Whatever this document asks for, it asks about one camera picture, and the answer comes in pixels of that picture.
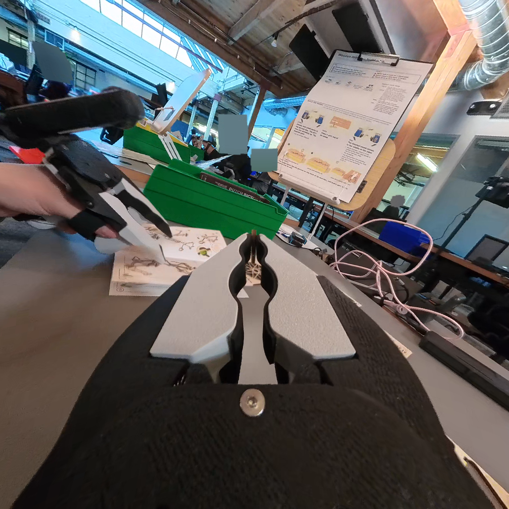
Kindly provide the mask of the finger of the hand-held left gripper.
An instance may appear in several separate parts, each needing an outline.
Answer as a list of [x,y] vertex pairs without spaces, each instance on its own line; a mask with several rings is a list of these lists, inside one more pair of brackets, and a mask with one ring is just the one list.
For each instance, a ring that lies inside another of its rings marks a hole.
[[135,210],[145,220],[156,226],[168,238],[172,232],[167,221],[145,195],[128,179],[119,182],[119,200],[127,208]]
[[162,247],[156,239],[145,230],[143,225],[137,222],[129,213],[126,206],[115,196],[104,192],[103,199],[124,220],[126,225],[120,229],[119,236],[134,246],[144,246],[149,250],[155,260],[165,262]]

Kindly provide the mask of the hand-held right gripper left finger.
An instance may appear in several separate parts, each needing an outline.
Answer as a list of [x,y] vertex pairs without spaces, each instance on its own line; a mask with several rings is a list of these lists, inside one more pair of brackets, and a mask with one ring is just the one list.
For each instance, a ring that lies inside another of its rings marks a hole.
[[251,235],[243,234],[189,276],[150,355],[207,367],[217,383],[239,381],[244,327],[238,294],[246,284]]

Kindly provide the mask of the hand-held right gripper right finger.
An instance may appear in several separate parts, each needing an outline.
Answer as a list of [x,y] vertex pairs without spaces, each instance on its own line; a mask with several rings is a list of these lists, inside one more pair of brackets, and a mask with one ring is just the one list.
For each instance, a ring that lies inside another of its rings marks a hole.
[[264,234],[255,247],[268,295],[264,353],[277,382],[290,382],[301,366],[353,359],[355,348],[315,272]]

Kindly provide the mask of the paper assembly booklet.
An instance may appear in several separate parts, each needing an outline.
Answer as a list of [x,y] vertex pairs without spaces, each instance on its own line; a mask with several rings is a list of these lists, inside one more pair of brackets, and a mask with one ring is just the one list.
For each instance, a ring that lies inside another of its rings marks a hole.
[[161,296],[180,277],[189,276],[227,244],[220,231],[171,226],[168,237],[150,223],[143,227],[160,243],[165,262],[159,263],[140,247],[115,254],[110,295]]

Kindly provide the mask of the wooden wheel parts sheet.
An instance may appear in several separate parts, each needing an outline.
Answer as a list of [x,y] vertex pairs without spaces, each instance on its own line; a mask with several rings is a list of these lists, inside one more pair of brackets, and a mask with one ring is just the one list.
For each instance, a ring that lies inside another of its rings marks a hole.
[[261,284],[262,266],[257,259],[258,235],[255,229],[247,234],[246,242],[241,246],[241,254],[245,260],[246,285]]

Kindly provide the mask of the brown model kit box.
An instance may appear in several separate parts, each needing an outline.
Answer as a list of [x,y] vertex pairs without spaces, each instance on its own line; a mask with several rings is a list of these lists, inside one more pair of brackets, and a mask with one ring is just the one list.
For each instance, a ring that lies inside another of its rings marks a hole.
[[253,200],[260,201],[265,204],[269,204],[271,202],[268,198],[266,198],[264,195],[259,194],[256,190],[244,185],[240,185],[238,183],[233,182],[230,179],[220,177],[216,174],[201,172],[200,179],[202,181],[216,185],[222,189],[251,198]]

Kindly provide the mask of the person's left hand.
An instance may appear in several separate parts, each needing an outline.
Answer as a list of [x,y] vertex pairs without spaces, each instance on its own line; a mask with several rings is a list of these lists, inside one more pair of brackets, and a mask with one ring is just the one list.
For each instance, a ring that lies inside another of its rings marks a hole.
[[66,186],[40,165],[1,163],[1,219],[20,214],[56,216],[64,232],[74,234],[69,220],[85,209]]

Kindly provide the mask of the green storage bin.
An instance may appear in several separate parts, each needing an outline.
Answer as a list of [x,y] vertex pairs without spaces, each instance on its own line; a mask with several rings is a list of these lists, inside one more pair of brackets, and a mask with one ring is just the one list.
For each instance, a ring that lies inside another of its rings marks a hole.
[[169,163],[172,159],[180,159],[183,162],[189,163],[194,156],[196,156],[197,162],[205,160],[203,150],[184,143],[179,138],[173,136],[173,134],[170,134],[169,138],[175,147],[172,154],[168,153],[159,135],[148,128],[135,126],[124,130],[123,148],[149,156],[163,163]]
[[172,159],[153,170],[143,189],[165,220],[218,230],[226,238],[256,230],[272,239],[287,210],[264,195],[266,203],[200,178],[200,168]]

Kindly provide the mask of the black electronics box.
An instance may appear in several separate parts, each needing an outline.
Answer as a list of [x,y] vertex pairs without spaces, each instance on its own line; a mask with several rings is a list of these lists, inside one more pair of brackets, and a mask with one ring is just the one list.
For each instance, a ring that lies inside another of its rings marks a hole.
[[409,294],[404,283],[398,277],[387,274],[380,264],[368,255],[360,251],[344,254],[337,251],[336,256],[337,264],[334,265],[334,269],[364,295],[372,299],[394,300],[394,297],[398,297],[401,301],[408,298]]

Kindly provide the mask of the white board on stand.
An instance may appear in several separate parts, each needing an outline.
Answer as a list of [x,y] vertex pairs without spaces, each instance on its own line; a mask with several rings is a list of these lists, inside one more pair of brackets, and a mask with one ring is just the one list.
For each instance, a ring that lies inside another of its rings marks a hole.
[[166,105],[156,110],[157,114],[151,124],[151,128],[158,134],[170,159],[176,158],[181,160],[170,136],[170,129],[211,74],[212,71],[206,69],[200,73],[189,76],[181,83],[175,93],[173,93]]

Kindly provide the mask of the blue storage bin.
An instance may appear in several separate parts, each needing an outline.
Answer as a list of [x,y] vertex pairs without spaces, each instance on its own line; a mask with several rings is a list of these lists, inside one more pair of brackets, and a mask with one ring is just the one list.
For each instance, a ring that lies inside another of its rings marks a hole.
[[421,256],[425,249],[423,244],[429,244],[429,237],[415,228],[404,223],[388,221],[379,234],[379,239],[408,254]]

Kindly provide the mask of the black power brick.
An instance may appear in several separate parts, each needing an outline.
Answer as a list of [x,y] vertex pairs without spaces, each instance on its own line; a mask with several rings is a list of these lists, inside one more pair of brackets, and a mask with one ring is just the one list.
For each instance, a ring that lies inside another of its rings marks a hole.
[[508,410],[508,373],[504,368],[495,368],[495,363],[486,355],[473,355],[432,331],[421,337],[419,347]]

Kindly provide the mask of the black acoustic panel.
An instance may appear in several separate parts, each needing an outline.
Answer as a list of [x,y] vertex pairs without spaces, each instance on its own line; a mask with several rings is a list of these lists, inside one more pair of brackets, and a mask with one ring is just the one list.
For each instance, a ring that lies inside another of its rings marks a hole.
[[291,40],[289,48],[316,81],[323,77],[329,66],[330,57],[315,38],[315,32],[306,24],[302,25]]
[[380,47],[359,2],[332,10],[332,15],[353,52],[381,53]]

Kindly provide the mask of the silver ventilation duct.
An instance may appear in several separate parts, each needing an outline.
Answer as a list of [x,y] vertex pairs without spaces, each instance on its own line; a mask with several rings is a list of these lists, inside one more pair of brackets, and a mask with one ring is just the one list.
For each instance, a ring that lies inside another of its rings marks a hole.
[[508,7],[505,1],[459,1],[482,53],[464,67],[449,91],[472,91],[490,85],[508,72]]

